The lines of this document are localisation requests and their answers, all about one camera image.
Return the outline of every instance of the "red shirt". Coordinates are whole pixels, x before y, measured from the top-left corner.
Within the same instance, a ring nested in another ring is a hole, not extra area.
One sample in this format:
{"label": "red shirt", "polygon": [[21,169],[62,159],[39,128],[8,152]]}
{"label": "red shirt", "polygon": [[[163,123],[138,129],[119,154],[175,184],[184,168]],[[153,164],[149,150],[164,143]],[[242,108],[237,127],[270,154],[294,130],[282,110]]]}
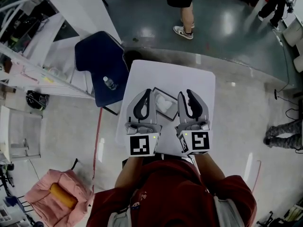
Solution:
{"label": "red shirt", "polygon": [[88,227],[107,227],[111,213],[131,206],[133,227],[163,227],[172,219],[186,226],[219,226],[214,196],[232,199],[248,227],[256,214],[256,201],[240,176],[218,181],[207,191],[195,166],[187,161],[155,161],[142,167],[138,190],[114,188],[95,195]]}

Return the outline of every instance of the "concrete floor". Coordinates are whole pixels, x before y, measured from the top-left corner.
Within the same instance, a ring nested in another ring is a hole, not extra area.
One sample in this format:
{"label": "concrete floor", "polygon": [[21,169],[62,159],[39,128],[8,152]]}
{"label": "concrete floor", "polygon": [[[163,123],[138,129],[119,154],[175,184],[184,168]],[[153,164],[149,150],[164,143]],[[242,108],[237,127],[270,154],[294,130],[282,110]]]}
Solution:
{"label": "concrete floor", "polygon": [[[303,178],[302,171],[298,169],[303,167],[302,157],[293,150],[268,148],[262,139],[269,126],[290,121],[285,111],[293,105],[281,99],[276,101],[270,85],[256,83],[254,78],[238,77],[236,74],[226,76],[219,72],[215,75],[214,148],[210,154],[226,175],[244,177],[250,153],[253,163],[261,161],[253,193],[258,204],[256,221],[271,210],[281,216],[301,197]],[[25,104],[23,92],[8,98],[6,105],[30,110]],[[121,102],[110,106],[117,112],[120,107]],[[51,96],[43,115],[41,158],[32,160],[38,176],[41,178],[49,168],[61,171],[69,169],[77,157],[80,163],[75,172],[89,188],[95,185],[95,192],[112,188],[122,169],[122,160],[127,158],[125,148],[114,140],[118,117],[102,111],[93,181],[99,117],[95,102]],[[16,162],[12,175],[16,186],[13,192],[17,196],[24,195],[37,182],[29,161]],[[84,218],[77,226],[84,227],[86,221],[87,218]]]}
{"label": "concrete floor", "polygon": [[[282,85],[287,81],[282,48],[269,25],[256,20],[256,11],[241,1],[201,0],[204,1],[201,3],[195,0],[197,29],[194,40],[187,41],[172,32],[171,27],[179,23],[178,11],[168,7],[165,0],[107,1],[112,20],[127,47],[159,47],[213,56],[195,55],[195,63],[188,61],[186,64],[203,67],[216,76],[214,149],[210,154],[226,175],[244,177],[250,154],[253,163],[261,161],[253,193],[258,205],[255,222],[271,210],[282,216],[302,196],[303,178],[299,169],[302,169],[303,161],[293,150],[268,148],[262,142],[269,126],[290,121],[285,111],[293,107],[281,99],[274,99],[272,85],[279,85],[277,89],[281,85],[271,77],[265,78],[266,74],[274,76],[283,81]],[[214,10],[216,4],[221,6],[217,11]],[[197,11],[205,10],[208,12],[197,14]],[[167,60],[176,63],[179,58],[170,54]],[[241,64],[252,69],[243,67],[245,70],[240,70]],[[289,69],[291,83],[295,84],[297,75],[292,64]],[[25,93],[21,91],[10,95],[5,104],[31,111],[26,105]],[[120,107],[121,102],[110,106],[116,112]],[[99,192],[114,186],[127,154],[114,140],[118,117],[103,110],[97,132],[99,113],[93,100],[51,96],[43,111],[40,132],[26,135],[29,134],[28,123],[23,122],[23,128],[18,132],[25,136],[18,135],[18,138],[32,137],[32,150],[41,152],[40,159],[32,160],[39,178],[50,168],[61,171],[71,168],[78,158],[80,162],[75,172],[89,188],[94,185],[95,192]],[[95,179],[92,180],[96,134],[98,149]],[[16,162],[12,175],[16,186],[12,191],[16,196],[24,195],[38,180],[29,161]],[[77,227],[86,225],[88,215]]]}
{"label": "concrete floor", "polygon": [[[172,27],[181,25],[178,8],[166,0],[106,0],[108,12],[125,47],[156,48],[209,55],[265,72],[288,81],[285,57],[269,17],[261,23],[256,8],[241,0],[193,0],[195,29],[189,41]],[[293,65],[294,53],[286,45],[290,84],[301,89]]]}

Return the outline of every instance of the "sneaker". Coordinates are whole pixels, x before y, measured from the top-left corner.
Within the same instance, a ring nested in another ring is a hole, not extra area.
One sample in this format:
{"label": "sneaker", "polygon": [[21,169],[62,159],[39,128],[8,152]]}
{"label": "sneaker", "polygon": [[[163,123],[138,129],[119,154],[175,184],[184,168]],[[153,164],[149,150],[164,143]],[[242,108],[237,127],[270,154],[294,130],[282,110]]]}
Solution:
{"label": "sneaker", "polygon": [[191,34],[185,33],[183,26],[173,26],[172,29],[175,31],[176,34],[188,40],[192,40],[194,38],[194,33],[193,32],[191,32]]}
{"label": "sneaker", "polygon": [[264,143],[265,145],[267,145],[269,148],[272,148],[272,147],[273,147],[273,146],[270,144],[270,138],[265,137],[265,138],[263,139],[263,143]]}
{"label": "sneaker", "polygon": [[195,28],[195,23],[194,23],[194,22],[193,22],[193,24],[191,25],[191,28]]}
{"label": "sneaker", "polygon": [[258,14],[258,19],[263,22],[264,18],[262,18],[259,14]]}
{"label": "sneaker", "polygon": [[277,25],[273,24],[273,23],[271,22],[271,20],[270,20],[269,22],[270,22],[270,25],[271,25],[272,27],[274,27],[276,31],[279,31],[279,25],[278,25],[278,24],[277,24]]}

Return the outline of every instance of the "plastic bottle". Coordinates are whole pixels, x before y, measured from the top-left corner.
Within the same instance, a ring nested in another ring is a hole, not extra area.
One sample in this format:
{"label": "plastic bottle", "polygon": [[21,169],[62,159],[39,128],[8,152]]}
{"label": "plastic bottle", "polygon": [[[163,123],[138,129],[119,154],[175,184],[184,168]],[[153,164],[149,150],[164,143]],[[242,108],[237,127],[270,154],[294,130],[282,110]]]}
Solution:
{"label": "plastic bottle", "polygon": [[117,85],[114,83],[114,81],[111,78],[104,77],[103,78],[105,85],[110,89],[110,90],[116,90]]}

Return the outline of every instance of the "black pants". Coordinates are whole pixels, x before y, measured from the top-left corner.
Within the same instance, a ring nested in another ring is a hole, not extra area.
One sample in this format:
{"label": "black pants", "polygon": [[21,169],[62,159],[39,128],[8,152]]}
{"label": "black pants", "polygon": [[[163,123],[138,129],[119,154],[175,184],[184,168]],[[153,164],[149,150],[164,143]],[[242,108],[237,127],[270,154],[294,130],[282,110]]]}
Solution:
{"label": "black pants", "polygon": [[285,4],[286,4],[286,0],[269,0],[268,3],[259,12],[259,16],[267,17],[275,10],[276,6],[278,5],[274,17],[270,20],[272,25],[277,27],[278,22],[281,20],[283,16]]}

